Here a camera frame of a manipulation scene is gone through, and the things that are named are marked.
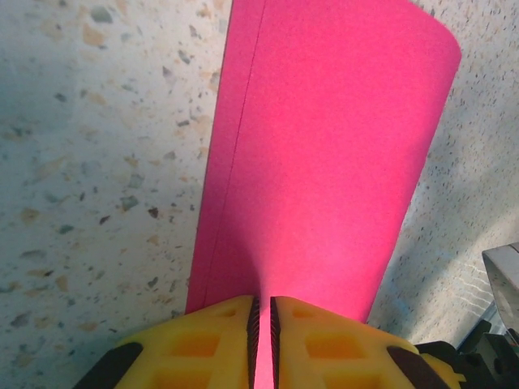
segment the pink foam sheet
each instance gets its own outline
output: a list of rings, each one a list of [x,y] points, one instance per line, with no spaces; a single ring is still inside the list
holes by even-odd
[[[365,320],[461,60],[406,0],[234,0],[187,311],[261,296]]]

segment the speckled wall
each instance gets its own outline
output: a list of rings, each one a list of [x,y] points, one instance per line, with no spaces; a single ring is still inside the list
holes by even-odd
[[[457,341],[516,242],[517,6],[426,1],[463,61],[370,322]],[[0,0],[1,388],[182,313],[230,0]]]

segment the pink paper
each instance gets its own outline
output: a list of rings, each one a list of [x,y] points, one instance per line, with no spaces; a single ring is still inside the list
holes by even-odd
[[[234,0],[187,311],[287,295],[365,320],[460,59],[406,0]]]

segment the black rubber pad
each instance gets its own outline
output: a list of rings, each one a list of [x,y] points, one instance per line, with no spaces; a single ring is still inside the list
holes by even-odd
[[[274,373],[274,389],[279,388],[281,324],[277,312],[276,298],[270,297],[270,341],[272,343],[272,371]]]
[[[258,341],[260,337],[260,300],[254,297],[247,321],[247,361],[249,367],[249,389],[254,389],[256,358],[258,356]]]
[[[388,353],[416,389],[449,389],[448,385],[418,354],[389,346]]]
[[[74,389],[114,389],[143,351],[142,344],[112,348],[75,384]]]

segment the terrazzo surface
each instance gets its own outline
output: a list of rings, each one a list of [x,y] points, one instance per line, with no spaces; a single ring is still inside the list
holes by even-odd
[[[459,341],[519,241],[514,1],[422,1],[463,59],[369,322]],[[183,312],[230,0],[0,0],[0,387]]]

